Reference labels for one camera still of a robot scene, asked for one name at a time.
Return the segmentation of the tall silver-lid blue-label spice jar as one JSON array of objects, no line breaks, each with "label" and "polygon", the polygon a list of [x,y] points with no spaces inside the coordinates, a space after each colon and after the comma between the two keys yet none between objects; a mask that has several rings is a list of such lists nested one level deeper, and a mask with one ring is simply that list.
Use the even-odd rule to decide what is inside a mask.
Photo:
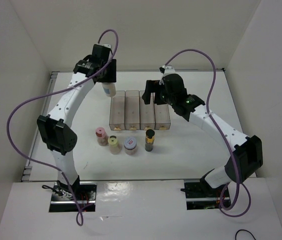
[{"label": "tall silver-lid blue-label spice jar", "polygon": [[102,88],[106,94],[107,97],[114,97],[116,95],[116,87],[115,84],[113,82],[105,82],[102,83]]}]

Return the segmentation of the pink-lid spice jar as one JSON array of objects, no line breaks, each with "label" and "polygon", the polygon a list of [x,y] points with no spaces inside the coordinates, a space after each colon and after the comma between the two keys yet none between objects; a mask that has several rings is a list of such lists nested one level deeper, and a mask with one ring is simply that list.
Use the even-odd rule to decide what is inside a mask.
[{"label": "pink-lid spice jar", "polygon": [[100,146],[106,146],[108,144],[108,135],[103,127],[96,128],[95,135]]}]

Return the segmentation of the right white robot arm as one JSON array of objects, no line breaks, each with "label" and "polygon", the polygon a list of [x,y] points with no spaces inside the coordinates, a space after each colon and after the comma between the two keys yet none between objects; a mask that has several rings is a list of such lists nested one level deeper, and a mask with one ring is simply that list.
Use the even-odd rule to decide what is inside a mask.
[{"label": "right white robot arm", "polygon": [[230,182],[242,184],[263,165],[261,139],[236,130],[209,110],[200,97],[187,92],[179,74],[169,73],[160,80],[147,80],[142,95],[146,105],[150,104],[151,95],[155,104],[170,105],[177,115],[199,127],[229,152],[224,166],[214,168],[200,179],[204,196],[212,196],[218,187]]}]

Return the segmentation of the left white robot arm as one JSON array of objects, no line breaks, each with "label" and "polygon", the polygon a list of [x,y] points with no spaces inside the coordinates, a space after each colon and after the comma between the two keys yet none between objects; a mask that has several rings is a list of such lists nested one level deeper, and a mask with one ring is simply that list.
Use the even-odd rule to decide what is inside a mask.
[{"label": "left white robot arm", "polygon": [[92,53],[76,63],[67,91],[55,107],[36,121],[41,139],[60,169],[57,185],[69,200],[75,200],[81,193],[73,158],[78,137],[71,126],[81,103],[96,83],[101,83],[106,96],[116,95],[117,61],[111,56],[110,45],[95,44]]}]

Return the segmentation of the clear bin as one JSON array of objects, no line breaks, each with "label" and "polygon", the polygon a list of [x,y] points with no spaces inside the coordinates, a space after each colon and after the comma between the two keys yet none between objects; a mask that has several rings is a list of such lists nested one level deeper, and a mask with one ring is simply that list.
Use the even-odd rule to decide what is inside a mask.
[{"label": "clear bin", "polygon": [[154,110],[154,96],[150,95],[150,103],[145,104],[142,96],[144,90],[139,91],[139,109],[140,109],[140,129],[154,129],[155,128],[155,110]]},{"label": "clear bin", "polygon": [[110,101],[109,127],[112,131],[125,130],[125,91],[118,90]]},{"label": "clear bin", "polygon": [[155,130],[165,131],[171,127],[171,118],[167,104],[154,104]]},{"label": "clear bin", "polygon": [[140,95],[138,90],[125,92],[125,129],[140,130]]}]

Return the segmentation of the black-cap gold-band pepper bottle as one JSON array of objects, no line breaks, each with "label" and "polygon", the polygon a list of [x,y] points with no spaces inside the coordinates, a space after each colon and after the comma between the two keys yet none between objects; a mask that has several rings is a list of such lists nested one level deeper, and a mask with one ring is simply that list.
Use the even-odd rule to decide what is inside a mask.
[{"label": "black-cap gold-band pepper bottle", "polygon": [[155,131],[153,129],[148,129],[145,132],[145,150],[151,152],[154,147],[155,141]]}]

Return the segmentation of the white-lid red-label spice jar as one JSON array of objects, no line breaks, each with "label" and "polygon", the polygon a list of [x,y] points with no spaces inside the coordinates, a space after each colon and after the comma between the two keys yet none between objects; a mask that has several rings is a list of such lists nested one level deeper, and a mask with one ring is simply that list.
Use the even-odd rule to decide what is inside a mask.
[{"label": "white-lid red-label spice jar", "polygon": [[137,139],[133,136],[128,136],[125,138],[123,146],[127,155],[134,155],[138,150]]}]

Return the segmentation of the yellow-lid spice jar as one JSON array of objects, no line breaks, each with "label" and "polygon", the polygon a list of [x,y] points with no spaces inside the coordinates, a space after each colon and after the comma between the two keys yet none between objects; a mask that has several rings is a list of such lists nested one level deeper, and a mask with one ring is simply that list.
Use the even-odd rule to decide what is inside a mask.
[{"label": "yellow-lid spice jar", "polygon": [[117,136],[115,135],[111,135],[108,138],[108,146],[110,153],[113,155],[119,154],[121,152],[121,145],[119,143]]}]

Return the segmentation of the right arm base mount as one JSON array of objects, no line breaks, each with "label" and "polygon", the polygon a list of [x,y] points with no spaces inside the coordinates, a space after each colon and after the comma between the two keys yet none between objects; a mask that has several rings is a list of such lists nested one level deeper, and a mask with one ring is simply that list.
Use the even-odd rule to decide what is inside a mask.
[{"label": "right arm base mount", "polygon": [[204,186],[199,179],[184,180],[180,189],[185,195],[187,210],[209,210],[218,209],[220,197],[225,185],[217,188]]}]

